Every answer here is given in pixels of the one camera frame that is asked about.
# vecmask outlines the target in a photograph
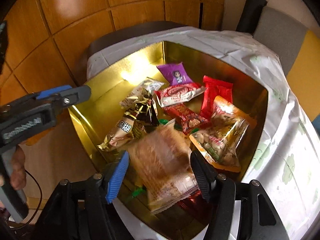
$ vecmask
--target wooden wall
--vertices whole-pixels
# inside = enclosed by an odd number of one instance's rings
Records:
[[[174,21],[220,29],[224,0],[17,0],[6,16],[9,47],[0,105],[26,93],[86,81],[86,54],[97,38],[138,23]]]

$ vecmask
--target gray fabric panel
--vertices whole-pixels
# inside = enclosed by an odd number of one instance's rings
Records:
[[[264,7],[253,38],[278,54],[287,76],[300,51],[307,27],[294,18]]]

